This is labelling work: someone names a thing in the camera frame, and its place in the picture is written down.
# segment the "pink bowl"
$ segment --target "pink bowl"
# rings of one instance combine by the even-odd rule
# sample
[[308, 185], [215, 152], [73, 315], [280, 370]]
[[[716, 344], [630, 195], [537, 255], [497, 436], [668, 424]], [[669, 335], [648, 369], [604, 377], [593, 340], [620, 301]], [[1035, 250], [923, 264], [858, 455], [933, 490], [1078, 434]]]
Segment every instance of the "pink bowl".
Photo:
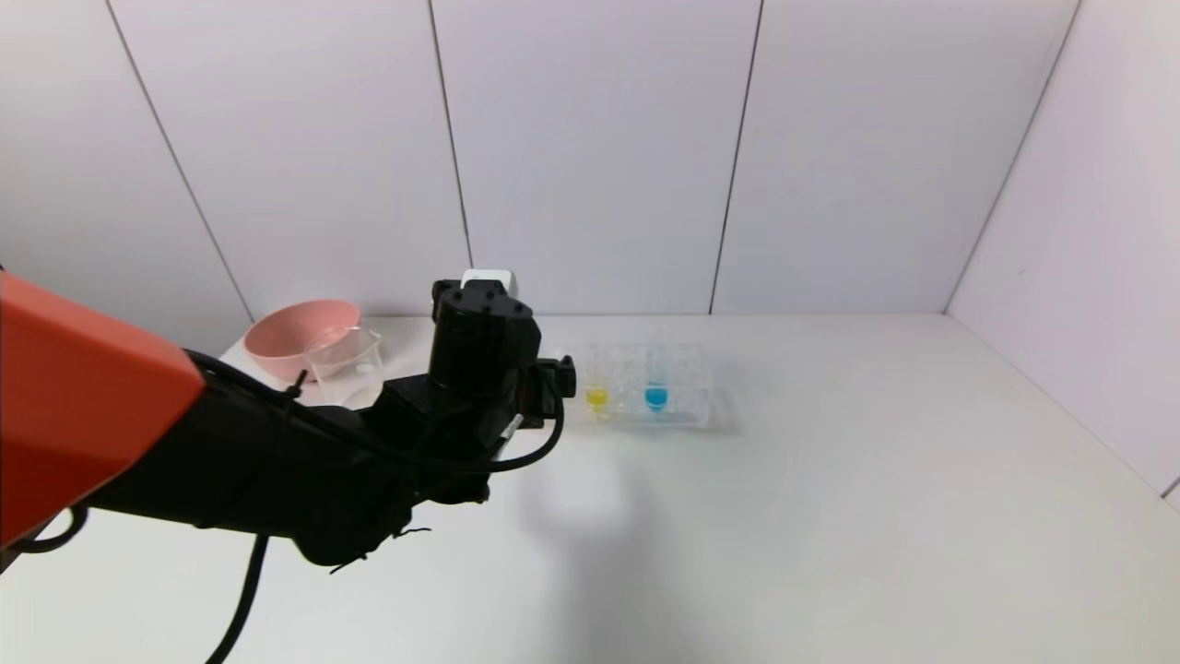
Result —
[[254, 323], [242, 341], [245, 353], [267, 374], [294, 383], [299, 373], [312, 368], [303, 359], [308, 344], [332, 329], [353, 327], [361, 310], [345, 300], [309, 300], [281, 308]]

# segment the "black cable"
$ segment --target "black cable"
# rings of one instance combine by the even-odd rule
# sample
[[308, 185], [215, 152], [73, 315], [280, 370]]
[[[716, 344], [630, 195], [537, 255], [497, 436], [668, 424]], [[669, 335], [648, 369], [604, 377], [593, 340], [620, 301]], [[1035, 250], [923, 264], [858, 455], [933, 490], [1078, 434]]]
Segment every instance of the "black cable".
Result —
[[81, 527], [86, 525], [86, 517], [88, 515], [90, 511], [87, 508], [76, 505], [70, 508], [70, 527], [64, 533], [45, 538], [44, 540], [17, 540], [8, 545], [8, 550], [17, 553], [48, 553], [57, 551], [70, 544], [70, 540], [81, 532]]
[[258, 580], [262, 578], [262, 560], [267, 555], [267, 540], [269, 539], [269, 535], [257, 535], [254, 538], [254, 550], [250, 551], [250, 563], [245, 567], [245, 581], [242, 583], [242, 594], [237, 599], [237, 609], [234, 611], [234, 618], [229, 622], [225, 635], [222, 637], [221, 643], [217, 644], [214, 653], [205, 660], [205, 664], [222, 664], [222, 662], [225, 662], [225, 658], [229, 657], [229, 651], [234, 650], [234, 644], [237, 643], [237, 637], [242, 636], [242, 627], [245, 626], [245, 619], [250, 616], [250, 607], [254, 605], [254, 596], [258, 592]]
[[[281, 393], [286, 403], [283, 405], [283, 416], [278, 425], [278, 440], [275, 442], [276, 452], [281, 449], [283, 443], [287, 441], [291, 410], [296, 403], [295, 400], [303, 394], [304, 380], [307, 380], [306, 369], [300, 373], [294, 386]], [[253, 487], [258, 480], [260, 474], [261, 469], [255, 469], [255, 472], [249, 475], [250, 481], [247, 486]], [[230, 495], [241, 498], [240, 493], [248, 489], [240, 487], [237, 492], [234, 492]], [[231, 506], [232, 504], [229, 504], [215, 514], [224, 517]], [[219, 518], [212, 518], [211, 520], [216, 522], [219, 521]], [[237, 643], [237, 638], [242, 636], [242, 629], [245, 627], [245, 619], [250, 617], [250, 607], [254, 606], [254, 596], [258, 593], [258, 580], [262, 579], [262, 561], [267, 557], [267, 543], [270, 537], [263, 533], [255, 535], [254, 548], [250, 551], [250, 561], [245, 566], [245, 580], [242, 581], [242, 594], [237, 598], [237, 609], [234, 610], [234, 618], [230, 619], [229, 627], [225, 627], [225, 633], [222, 636], [221, 643], [218, 643], [217, 647], [214, 649], [214, 653], [209, 656], [205, 664], [221, 664], [224, 662], [225, 658], [229, 657], [229, 652], [234, 650], [234, 644]]]
[[[247, 393], [254, 395], [255, 397], [262, 400], [275, 407], [286, 407], [286, 400], [283, 393], [278, 393], [263, 386], [256, 381], [253, 376], [230, 367], [218, 360], [211, 359], [206, 355], [199, 354], [197, 351], [185, 351], [189, 354], [189, 359], [201, 368], [203, 372], [219, 376], [227, 380], [232, 386], [236, 386]], [[320, 418], [317, 414], [308, 409], [302, 405], [293, 405], [291, 408], [294, 413], [293, 416], [297, 418], [300, 421], [315, 427], [316, 429], [336, 438], [346, 443], [352, 445], [359, 449], [362, 449], [374, 456], [396, 461], [399, 464], [406, 464], [409, 466], [418, 467], [422, 471], [431, 471], [434, 473], [460, 473], [471, 475], [483, 475], [489, 473], [506, 473], [509, 471], [517, 471], [524, 468], [531, 464], [536, 464], [543, 459], [546, 454], [552, 452], [553, 447], [557, 445], [557, 438], [560, 436], [562, 425], [564, 420], [562, 396], [557, 392], [557, 387], [548, 377], [545, 379], [545, 384], [550, 393], [553, 395], [556, 402], [555, 408], [555, 425], [553, 425], [553, 436], [542, 446], [540, 448], [533, 451], [530, 454], [517, 459], [510, 459], [506, 461], [490, 461], [490, 462], [470, 462], [470, 461], [451, 461], [444, 459], [433, 459], [419, 456], [413, 453], [399, 448], [392, 448], [384, 446], [375, 441], [369, 440], [366, 436], [358, 434], [350, 429], [346, 429], [330, 420]]]

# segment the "yellow liquid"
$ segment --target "yellow liquid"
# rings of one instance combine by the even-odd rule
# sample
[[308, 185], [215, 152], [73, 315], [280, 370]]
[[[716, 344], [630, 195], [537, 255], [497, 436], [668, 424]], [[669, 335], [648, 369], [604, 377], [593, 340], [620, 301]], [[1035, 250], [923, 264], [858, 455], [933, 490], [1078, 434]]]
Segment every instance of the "yellow liquid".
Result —
[[602, 413], [609, 401], [610, 393], [605, 388], [586, 388], [586, 403], [590, 405], [590, 410]]

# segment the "wall seam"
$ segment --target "wall seam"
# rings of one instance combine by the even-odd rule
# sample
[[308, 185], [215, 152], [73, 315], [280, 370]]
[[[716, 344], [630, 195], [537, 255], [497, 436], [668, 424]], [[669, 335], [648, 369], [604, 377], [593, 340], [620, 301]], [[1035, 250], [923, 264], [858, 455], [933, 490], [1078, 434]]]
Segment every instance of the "wall seam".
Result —
[[1168, 488], [1163, 489], [1163, 493], [1160, 495], [1160, 498], [1167, 500], [1168, 497], [1172, 495], [1172, 492], [1176, 489], [1176, 487], [1180, 487], [1180, 478], [1173, 480], [1172, 484], [1168, 485]]
[[1049, 83], [1053, 81], [1053, 74], [1057, 71], [1057, 63], [1061, 61], [1061, 54], [1066, 52], [1066, 44], [1069, 42], [1069, 35], [1074, 32], [1074, 22], [1077, 20], [1077, 13], [1081, 9], [1082, 2], [1086, 0], [1077, 0], [1074, 4], [1074, 12], [1069, 15], [1069, 22], [1066, 25], [1066, 33], [1061, 38], [1061, 46], [1057, 48], [1057, 54], [1053, 58], [1053, 65], [1049, 67], [1049, 75], [1044, 77], [1044, 84], [1041, 86], [1041, 94], [1037, 97], [1036, 105], [1032, 106], [1032, 114], [1029, 116], [1029, 123], [1024, 127], [1024, 133], [1021, 134], [1021, 142], [1016, 145], [1016, 151], [1012, 153], [1012, 160], [1008, 164], [1008, 171], [1004, 173], [1004, 179], [999, 183], [999, 189], [996, 191], [996, 197], [991, 200], [991, 206], [988, 208], [988, 215], [983, 219], [983, 225], [979, 226], [979, 232], [975, 236], [975, 243], [971, 244], [971, 250], [966, 255], [966, 259], [963, 261], [963, 268], [959, 270], [958, 278], [955, 280], [955, 285], [951, 288], [950, 295], [946, 296], [946, 304], [943, 305], [943, 313], [950, 314], [951, 302], [955, 300], [955, 294], [958, 292], [961, 285], [963, 285], [963, 277], [966, 276], [966, 270], [971, 265], [971, 261], [975, 258], [975, 254], [979, 250], [979, 243], [983, 241], [984, 232], [988, 231], [988, 225], [991, 223], [991, 217], [996, 213], [996, 208], [999, 205], [999, 198], [1004, 195], [1004, 189], [1008, 186], [1008, 179], [1012, 176], [1012, 171], [1016, 170], [1016, 162], [1021, 158], [1021, 151], [1024, 150], [1024, 143], [1029, 138], [1029, 133], [1032, 131], [1032, 124], [1036, 121], [1037, 113], [1041, 112], [1041, 104], [1044, 103], [1044, 96], [1049, 91]]
[[104, 1], [106, 4], [106, 11], [111, 15], [111, 22], [114, 24], [114, 32], [119, 35], [119, 42], [123, 44], [123, 52], [127, 55], [127, 63], [131, 65], [131, 71], [136, 74], [136, 80], [139, 83], [139, 90], [143, 91], [144, 100], [148, 101], [151, 116], [156, 120], [156, 127], [159, 129], [159, 134], [164, 138], [164, 145], [168, 147], [168, 153], [172, 157], [172, 164], [176, 165], [176, 171], [181, 176], [181, 182], [184, 183], [184, 189], [189, 192], [189, 199], [192, 200], [192, 205], [197, 209], [197, 216], [201, 217], [201, 223], [205, 226], [209, 241], [212, 242], [214, 250], [217, 251], [217, 258], [221, 259], [222, 267], [225, 268], [225, 275], [229, 276], [229, 282], [234, 285], [234, 291], [237, 292], [237, 298], [242, 302], [242, 308], [245, 309], [247, 317], [250, 318], [250, 322], [254, 322], [256, 320], [254, 311], [250, 310], [250, 304], [245, 302], [245, 296], [242, 295], [242, 288], [237, 284], [237, 278], [234, 277], [234, 270], [229, 268], [229, 261], [225, 259], [225, 252], [222, 251], [221, 244], [217, 243], [217, 237], [214, 235], [212, 228], [209, 226], [209, 219], [205, 218], [205, 210], [201, 208], [201, 202], [197, 200], [197, 195], [192, 191], [192, 185], [189, 184], [189, 176], [185, 175], [184, 167], [181, 165], [181, 159], [176, 156], [176, 150], [172, 147], [172, 140], [168, 137], [168, 132], [164, 131], [164, 123], [159, 119], [159, 113], [156, 111], [156, 104], [151, 100], [151, 94], [148, 93], [148, 86], [144, 84], [144, 78], [139, 73], [139, 67], [136, 65], [135, 57], [131, 55], [131, 47], [127, 45], [127, 38], [123, 34], [123, 26], [119, 25], [119, 18], [114, 13], [114, 7], [111, 5], [111, 0]]
[[434, 0], [426, 1], [431, 11], [431, 35], [434, 39], [434, 61], [439, 67], [439, 88], [442, 90], [442, 111], [446, 113], [446, 132], [451, 140], [451, 163], [454, 164], [454, 184], [459, 190], [459, 216], [463, 217], [463, 236], [467, 241], [467, 267], [476, 268], [471, 250], [471, 230], [467, 228], [467, 203], [463, 197], [463, 179], [459, 177], [459, 153], [454, 149], [454, 126], [451, 124], [451, 101], [446, 96], [446, 78], [442, 75], [442, 50], [439, 48], [439, 29], [434, 22]]
[[[1015, 362], [1012, 362], [1011, 360], [1009, 360], [1008, 356], [1005, 356], [1004, 354], [999, 353], [995, 347], [992, 347], [986, 340], [983, 338], [983, 336], [981, 336], [978, 334], [978, 331], [976, 331], [968, 323], [963, 322], [962, 320], [958, 320], [957, 317], [955, 317], [952, 315], [949, 315], [949, 314], [945, 314], [945, 313], [942, 314], [942, 315], [944, 315], [948, 320], [952, 321], [955, 324], [958, 324], [959, 327], [962, 327], [963, 329], [965, 329], [969, 335], [971, 335], [972, 337], [975, 337], [976, 341], [978, 341], [979, 344], [983, 346], [983, 348], [985, 348], [985, 349], [988, 349], [988, 351], [995, 354], [996, 357], [998, 357], [1004, 364], [1007, 364], [1021, 379], [1023, 379], [1024, 381], [1027, 381], [1029, 386], [1032, 386], [1032, 388], [1036, 389], [1036, 392], [1040, 393], [1049, 403], [1051, 403], [1058, 410], [1061, 410], [1061, 413], [1064, 414], [1066, 418], [1068, 418], [1070, 421], [1073, 421], [1073, 423], [1076, 425], [1079, 429], [1081, 429], [1082, 432], [1084, 432], [1086, 435], [1089, 436], [1095, 443], [1097, 443], [1100, 448], [1102, 448], [1103, 451], [1106, 451], [1110, 455], [1110, 458], [1115, 461], [1115, 464], [1117, 464], [1119, 466], [1122, 466], [1123, 468], [1126, 468], [1128, 473], [1130, 473], [1136, 480], [1139, 480], [1140, 482], [1142, 482], [1143, 486], [1147, 487], [1147, 491], [1152, 492], [1152, 494], [1155, 494], [1159, 491], [1155, 487], [1153, 487], [1152, 484], [1148, 482], [1147, 479], [1143, 478], [1143, 475], [1139, 473], [1139, 471], [1136, 471], [1134, 467], [1132, 467], [1130, 464], [1128, 464], [1127, 460], [1125, 460], [1122, 458], [1122, 455], [1120, 455], [1117, 453], [1117, 451], [1115, 451], [1113, 447], [1110, 447], [1110, 443], [1108, 443], [1106, 441], [1106, 439], [1099, 436], [1096, 432], [1094, 432], [1093, 429], [1090, 429], [1089, 426], [1087, 426], [1076, 415], [1074, 415], [1074, 412], [1071, 412], [1068, 408], [1066, 408], [1064, 405], [1062, 405], [1060, 401], [1057, 401], [1057, 397], [1053, 396], [1051, 394], [1049, 394], [1048, 390], [1045, 390], [1044, 388], [1042, 388], [1041, 383], [1038, 383], [1037, 381], [1035, 381], [1023, 369], [1021, 369], [1020, 367], [1017, 367], [1017, 364]], [[1167, 495], [1168, 495], [1168, 493], [1172, 492], [1172, 489], [1174, 489], [1178, 485], [1180, 485], [1180, 478], [1178, 478], [1176, 481], [1172, 484], [1172, 487], [1169, 487], [1167, 491], [1165, 491], [1163, 495], [1160, 497], [1160, 498], [1166, 499]]]
[[758, 19], [754, 21], [754, 45], [749, 53], [749, 70], [746, 72], [746, 96], [741, 101], [741, 119], [738, 120], [738, 143], [734, 145], [734, 163], [729, 170], [729, 191], [726, 193], [726, 211], [721, 217], [721, 241], [717, 242], [717, 263], [713, 269], [713, 290], [709, 292], [709, 315], [717, 298], [717, 278], [721, 276], [721, 254], [726, 246], [726, 228], [729, 225], [729, 205], [734, 199], [734, 180], [738, 178], [738, 155], [741, 152], [741, 136], [746, 127], [746, 109], [749, 106], [749, 87], [754, 80], [754, 59], [758, 57], [758, 37], [762, 32], [762, 9], [766, 0], [759, 0]]

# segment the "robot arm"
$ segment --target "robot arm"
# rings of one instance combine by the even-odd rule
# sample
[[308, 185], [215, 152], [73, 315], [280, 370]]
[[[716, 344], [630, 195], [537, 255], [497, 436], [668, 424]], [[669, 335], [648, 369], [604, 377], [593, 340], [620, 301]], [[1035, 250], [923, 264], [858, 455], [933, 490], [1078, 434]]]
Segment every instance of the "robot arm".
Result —
[[[538, 360], [532, 310], [494, 280], [438, 281], [427, 374], [372, 408], [308, 408], [199, 354], [0, 272], [0, 546], [96, 507], [291, 539], [343, 565], [426, 500], [483, 502], [492, 473], [562, 432], [570, 359]], [[549, 441], [498, 460], [517, 427]]]

